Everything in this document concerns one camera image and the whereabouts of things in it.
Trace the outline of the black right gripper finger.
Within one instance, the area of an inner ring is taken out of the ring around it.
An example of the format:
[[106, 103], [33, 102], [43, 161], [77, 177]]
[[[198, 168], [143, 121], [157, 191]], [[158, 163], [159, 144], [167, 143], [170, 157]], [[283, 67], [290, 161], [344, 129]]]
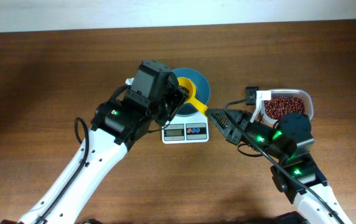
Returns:
[[226, 139], [230, 138], [233, 124], [224, 112], [208, 112], [207, 117]]
[[219, 118], [222, 116], [237, 118], [243, 116], [242, 110], [225, 110], [225, 109], [216, 109], [216, 108], [209, 108], [205, 112], [205, 114], [208, 118]]

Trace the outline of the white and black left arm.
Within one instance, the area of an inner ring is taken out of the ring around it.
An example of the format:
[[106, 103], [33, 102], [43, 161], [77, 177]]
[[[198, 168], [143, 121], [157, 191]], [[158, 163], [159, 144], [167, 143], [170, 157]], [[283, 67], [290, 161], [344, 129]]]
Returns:
[[144, 60], [129, 85], [101, 103], [85, 137], [67, 167], [19, 223], [74, 223], [104, 177], [156, 122], [164, 126], [188, 94], [173, 71], [156, 60]]

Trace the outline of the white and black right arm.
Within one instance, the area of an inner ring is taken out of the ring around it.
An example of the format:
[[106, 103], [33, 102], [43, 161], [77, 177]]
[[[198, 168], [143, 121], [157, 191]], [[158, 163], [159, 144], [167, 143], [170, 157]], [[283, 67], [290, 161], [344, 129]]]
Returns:
[[290, 113], [268, 126], [251, 121], [247, 111], [209, 109], [205, 114], [227, 142], [248, 146], [256, 157], [272, 163], [276, 188], [296, 207], [295, 212], [277, 217], [277, 223], [350, 223], [309, 152], [314, 138], [306, 115]]

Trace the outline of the yellow plastic scoop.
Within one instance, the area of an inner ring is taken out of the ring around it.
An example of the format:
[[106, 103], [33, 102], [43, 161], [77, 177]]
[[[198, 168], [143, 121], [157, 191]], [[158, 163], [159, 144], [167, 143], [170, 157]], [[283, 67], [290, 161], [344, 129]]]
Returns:
[[179, 77], [178, 82], [179, 82], [179, 86], [181, 86], [188, 92], [189, 97], [188, 99], [186, 99], [185, 103], [191, 104], [195, 109], [197, 109], [200, 113], [202, 113], [205, 116], [208, 107], [196, 98], [195, 95], [197, 93], [197, 89], [194, 82], [189, 78], [185, 78], [185, 77]]

